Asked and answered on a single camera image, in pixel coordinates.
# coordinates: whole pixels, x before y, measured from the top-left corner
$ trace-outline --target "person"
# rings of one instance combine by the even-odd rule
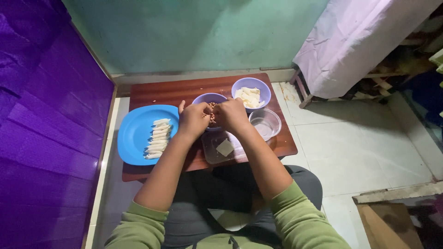
[[[213,110],[207,103],[185,109],[184,105],[182,101],[179,106],[177,133],[122,214],[106,249],[350,248],[319,211],[319,180],[302,167],[280,162],[250,124],[241,99],[228,98]],[[204,170],[182,173],[191,145],[209,124],[210,116],[202,113],[210,112],[218,125],[240,141],[249,164],[231,167],[237,172],[218,172],[218,177]],[[241,172],[247,170],[252,172],[253,184]],[[221,227],[207,209],[249,212],[260,206],[260,199],[266,206],[236,232]]]

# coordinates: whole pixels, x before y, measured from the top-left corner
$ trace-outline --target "purple bowl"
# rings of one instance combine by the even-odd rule
[[[264,105],[262,105],[259,108],[245,107],[247,113],[251,113],[254,110],[261,109],[261,108],[265,107],[269,103],[269,101],[271,100],[271,90],[269,89],[268,85],[266,85],[266,83],[264,83],[263,81],[261,81],[259,79],[243,78],[243,79],[237,80],[234,83],[234,85],[232,85],[232,89],[231,89],[232,97],[235,96],[235,91],[239,90],[242,87],[247,87],[247,88],[256,87],[256,88],[258,88],[260,90],[260,102],[264,101]]]
[[[202,94],[194,99],[192,101],[193,104],[200,104],[202,102],[211,103],[214,102],[215,104],[220,104],[226,101],[226,97],[218,94],[218,93],[205,93]],[[214,128],[206,128],[207,131],[213,132],[213,131],[219,131],[221,130],[221,127],[214,127]]]

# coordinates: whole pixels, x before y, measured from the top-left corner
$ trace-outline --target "wooden table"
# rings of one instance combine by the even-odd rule
[[[219,93],[225,97],[232,97],[232,85],[237,80],[245,77],[260,79],[271,89],[271,100],[265,108],[277,113],[281,119],[282,127],[280,133],[270,139],[269,146],[278,157],[297,154],[297,147],[292,139],[291,132],[289,131],[286,120],[283,117],[277,97],[272,89],[271,82],[266,73],[133,85],[131,87],[131,95],[129,99],[129,111],[147,105],[163,104],[178,106],[182,100],[185,100],[185,106],[188,106],[197,96],[204,93]],[[243,158],[237,161],[231,160],[228,162],[211,165],[206,162],[201,140],[197,139],[189,150],[183,170],[193,171],[222,165],[242,163],[246,161],[248,161],[248,159]],[[134,166],[124,163],[122,180],[124,182],[129,182],[145,179],[148,177],[153,167],[153,165]]]

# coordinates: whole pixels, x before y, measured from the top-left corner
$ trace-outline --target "white tile floor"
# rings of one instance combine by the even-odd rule
[[[364,101],[313,103],[306,109],[286,82],[273,83],[286,122],[299,153],[285,157],[284,164],[302,166],[315,173],[323,185],[323,206],[332,226],[353,249],[369,249],[363,225],[352,196],[362,192],[397,188],[432,179],[428,167],[402,131],[387,106]],[[138,182],[123,183],[123,162],[116,151],[116,137],[129,99],[121,98],[112,140],[111,155],[93,248],[104,241],[120,221],[123,212],[140,188]],[[229,230],[238,230],[249,215],[212,210],[213,216]]]

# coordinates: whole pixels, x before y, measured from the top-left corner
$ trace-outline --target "dark gray pants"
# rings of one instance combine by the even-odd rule
[[[293,165],[285,166],[303,193],[320,210],[322,185],[310,171]],[[258,212],[253,220],[236,232],[225,230],[211,215],[208,208],[249,213],[252,193],[258,187],[248,163],[183,173],[164,223],[163,249],[181,249],[218,233],[232,233],[251,240],[280,245],[274,217],[269,208]]]

